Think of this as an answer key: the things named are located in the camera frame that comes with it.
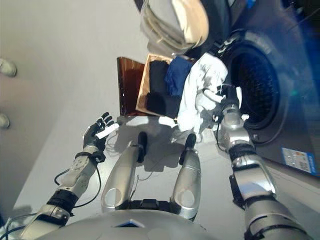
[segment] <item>label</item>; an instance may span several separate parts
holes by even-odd
[[[283,147],[282,155],[286,165],[294,167],[296,169],[300,169],[310,174],[317,174],[314,161],[315,157],[312,153]]]

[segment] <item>robot leg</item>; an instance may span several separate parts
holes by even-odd
[[[195,143],[196,136],[190,134],[180,157],[182,168],[170,198],[170,212],[191,221],[197,215],[201,196],[201,168]]]
[[[101,198],[102,206],[109,211],[128,207],[135,180],[136,165],[137,162],[143,162],[146,145],[147,135],[141,132],[138,136],[138,144],[128,146],[114,165]]]

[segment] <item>white towel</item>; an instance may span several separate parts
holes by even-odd
[[[187,76],[180,103],[177,123],[180,131],[193,129],[199,133],[213,121],[212,112],[219,104],[212,101],[203,89],[217,93],[228,74],[227,67],[217,57],[205,53],[191,68]]]

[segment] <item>clothes pile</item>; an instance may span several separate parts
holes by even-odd
[[[146,108],[154,113],[176,118],[186,78],[192,63],[177,56],[172,62],[152,61],[149,65],[149,87]]]
[[[152,61],[146,108],[177,120],[180,131],[201,133],[212,125],[223,97],[218,94],[227,77],[225,64],[205,53],[193,65],[177,56],[170,64]]]

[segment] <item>gray shoe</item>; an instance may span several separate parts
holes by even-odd
[[[0,128],[7,129],[10,125],[10,120],[4,113],[0,112]]]
[[[16,65],[11,61],[0,58],[0,73],[13,78],[17,74]]]

